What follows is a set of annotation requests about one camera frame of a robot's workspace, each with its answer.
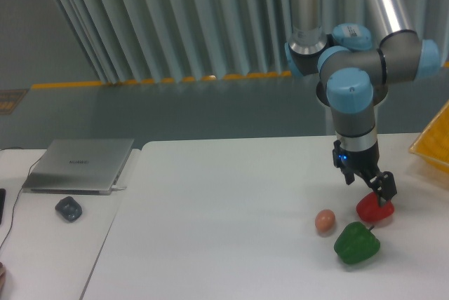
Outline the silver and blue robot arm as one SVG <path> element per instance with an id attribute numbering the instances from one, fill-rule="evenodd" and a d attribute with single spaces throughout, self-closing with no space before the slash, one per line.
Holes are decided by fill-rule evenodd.
<path id="1" fill-rule="evenodd" d="M 361 178 L 383 206 L 397 190 L 393 174 L 378 168 L 375 91 L 436 75 L 438 46 L 419 38 L 404 0 L 366 0 L 380 44 L 352 48 L 323 32 L 321 2 L 290 0 L 293 32 L 287 49 L 302 75 L 319 75 L 318 95 L 330 108 L 337 137 L 334 166 L 348 184 Z"/>

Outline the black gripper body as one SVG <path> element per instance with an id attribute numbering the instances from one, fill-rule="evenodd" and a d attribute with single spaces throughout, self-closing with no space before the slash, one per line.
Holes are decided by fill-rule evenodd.
<path id="1" fill-rule="evenodd" d="M 345 175 L 352 173 L 362 178 L 373 178 L 379 171 L 378 142 L 362 151 L 349 151 L 342 147 L 339 140 L 334 142 L 333 164 Z"/>

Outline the person's hand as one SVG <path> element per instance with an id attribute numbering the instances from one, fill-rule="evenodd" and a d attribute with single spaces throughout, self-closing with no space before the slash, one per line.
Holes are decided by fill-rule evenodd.
<path id="1" fill-rule="evenodd" d="M 0 291 L 4 288 L 6 283 L 6 267 L 0 263 Z"/>

